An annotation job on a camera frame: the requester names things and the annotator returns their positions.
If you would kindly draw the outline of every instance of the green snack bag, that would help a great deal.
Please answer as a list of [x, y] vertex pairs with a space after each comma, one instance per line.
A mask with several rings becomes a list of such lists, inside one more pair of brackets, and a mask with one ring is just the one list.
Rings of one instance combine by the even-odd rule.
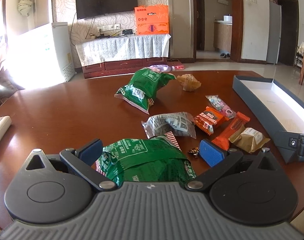
[[136, 71], [130, 82], [121, 87], [114, 96], [124, 99], [132, 106], [149, 114], [149, 108], [154, 104], [156, 92], [166, 86], [170, 79], [175, 79], [175, 76], [162, 73], [155, 67], [142, 68]]
[[118, 186], [124, 181], [177, 181], [196, 177], [172, 132], [163, 136], [123, 139], [103, 148], [96, 170]]

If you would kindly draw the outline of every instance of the orange gift box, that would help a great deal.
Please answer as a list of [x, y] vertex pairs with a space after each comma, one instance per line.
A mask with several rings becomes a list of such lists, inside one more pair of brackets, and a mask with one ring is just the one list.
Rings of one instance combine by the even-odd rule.
[[167, 34], [169, 33], [168, 23], [143, 23], [137, 25], [138, 34]]
[[169, 7], [167, 5], [136, 7], [135, 18], [138, 34], [169, 33]]

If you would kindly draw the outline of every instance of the orange candy wrapper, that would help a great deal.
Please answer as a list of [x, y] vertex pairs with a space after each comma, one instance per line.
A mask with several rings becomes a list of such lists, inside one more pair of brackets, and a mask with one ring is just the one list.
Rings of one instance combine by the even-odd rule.
[[205, 111], [194, 117], [194, 124], [208, 135], [213, 134], [213, 127], [220, 126], [228, 119], [220, 114], [216, 109], [206, 107]]
[[223, 150], [227, 151], [230, 147], [229, 138], [235, 134], [242, 127], [242, 125], [245, 125], [249, 121], [249, 117], [247, 117], [245, 114], [237, 112], [229, 126], [227, 126], [218, 137], [212, 140], [212, 142]]

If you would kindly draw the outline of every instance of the wall outlet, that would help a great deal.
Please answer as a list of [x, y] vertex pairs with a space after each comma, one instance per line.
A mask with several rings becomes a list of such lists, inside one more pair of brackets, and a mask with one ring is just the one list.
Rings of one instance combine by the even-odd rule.
[[119, 29], [121, 29], [121, 24], [116, 23], [116, 24], [103, 25], [103, 26], [97, 27], [97, 31], [100, 31], [100, 29], [102, 32], [119, 30]]

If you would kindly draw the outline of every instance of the drawer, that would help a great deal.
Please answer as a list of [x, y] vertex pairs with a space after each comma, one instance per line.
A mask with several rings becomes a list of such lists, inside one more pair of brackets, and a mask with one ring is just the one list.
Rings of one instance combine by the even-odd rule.
[[147, 62], [166, 62], [167, 57], [150, 57], [150, 58], [145, 58]]
[[88, 65], [88, 66], [82, 67], [82, 70], [83, 70], [83, 73], [90, 73], [90, 72], [94, 72], [94, 71], [105, 70], [104, 62], [99, 63], [99, 64], [93, 64], [93, 65]]
[[142, 63], [142, 59], [140, 59], [140, 58], [105, 62], [105, 70], [142, 67], [142, 66], [143, 66], [143, 63]]
[[143, 66], [149, 67], [151, 65], [162, 65], [167, 63], [167, 57], [151, 57], [143, 59]]

